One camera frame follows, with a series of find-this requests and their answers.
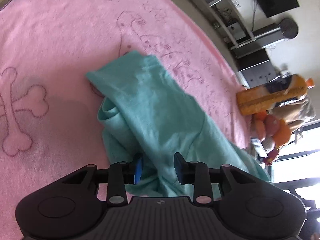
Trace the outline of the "teal t-shirt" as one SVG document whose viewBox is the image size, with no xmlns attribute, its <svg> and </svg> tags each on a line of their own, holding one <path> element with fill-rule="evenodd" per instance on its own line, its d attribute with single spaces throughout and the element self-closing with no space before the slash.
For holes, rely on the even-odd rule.
<svg viewBox="0 0 320 240">
<path fill-rule="evenodd" d="M 132 51 L 87 75 L 104 95 L 97 113 L 109 161 L 143 154 L 140 182 L 127 185 L 134 196 L 192 196 L 179 183 L 174 154 L 211 168 L 235 166 L 261 180 L 269 176 L 247 152 L 235 146 L 161 65 L 157 57 Z"/>
</svg>

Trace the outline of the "pink cartoon blanket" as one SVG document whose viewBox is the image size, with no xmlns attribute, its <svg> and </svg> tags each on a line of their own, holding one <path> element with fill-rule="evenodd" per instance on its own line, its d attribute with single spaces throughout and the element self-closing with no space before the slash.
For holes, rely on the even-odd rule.
<svg viewBox="0 0 320 240">
<path fill-rule="evenodd" d="M 86 78 L 126 51 L 156 55 L 240 148 L 249 141 L 228 50 L 188 0 L 12 0 L 1 9 L 1 239 L 18 202 L 94 163 L 108 166 Z"/>
</svg>

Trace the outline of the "red orange fruit pile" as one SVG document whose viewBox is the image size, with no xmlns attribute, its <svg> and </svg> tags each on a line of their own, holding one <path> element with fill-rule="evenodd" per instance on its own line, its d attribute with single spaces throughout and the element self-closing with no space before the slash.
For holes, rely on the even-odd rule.
<svg viewBox="0 0 320 240">
<path fill-rule="evenodd" d="M 291 137 L 291 131 L 283 119 L 278 119 L 266 111 L 253 115 L 251 141 L 258 153 L 260 162 L 271 164 L 277 159 L 279 150 Z"/>
</svg>

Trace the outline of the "dark drawer cabinet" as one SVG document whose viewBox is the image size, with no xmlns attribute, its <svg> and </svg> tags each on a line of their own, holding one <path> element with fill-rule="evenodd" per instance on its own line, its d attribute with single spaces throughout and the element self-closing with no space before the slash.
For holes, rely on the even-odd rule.
<svg viewBox="0 0 320 240">
<path fill-rule="evenodd" d="M 237 59 L 238 70 L 249 88 L 266 84 L 277 78 L 277 73 L 265 49 Z"/>
</svg>

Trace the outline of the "orange juice bottle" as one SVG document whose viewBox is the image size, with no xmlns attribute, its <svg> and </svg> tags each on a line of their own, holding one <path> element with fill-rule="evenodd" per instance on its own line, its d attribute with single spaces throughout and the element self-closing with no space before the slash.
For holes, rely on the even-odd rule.
<svg viewBox="0 0 320 240">
<path fill-rule="evenodd" d="M 293 74 L 240 91 L 236 94 L 236 101 L 242 115 L 253 115 L 300 101 L 314 86 L 312 78 Z"/>
</svg>

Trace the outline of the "long silver media shelf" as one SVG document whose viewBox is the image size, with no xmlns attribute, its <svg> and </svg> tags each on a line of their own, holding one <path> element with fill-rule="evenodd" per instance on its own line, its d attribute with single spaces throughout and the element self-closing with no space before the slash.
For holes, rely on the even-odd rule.
<svg viewBox="0 0 320 240">
<path fill-rule="evenodd" d="M 240 48 L 256 40 L 234 0 L 189 0 L 217 29 L 229 49 Z"/>
</svg>

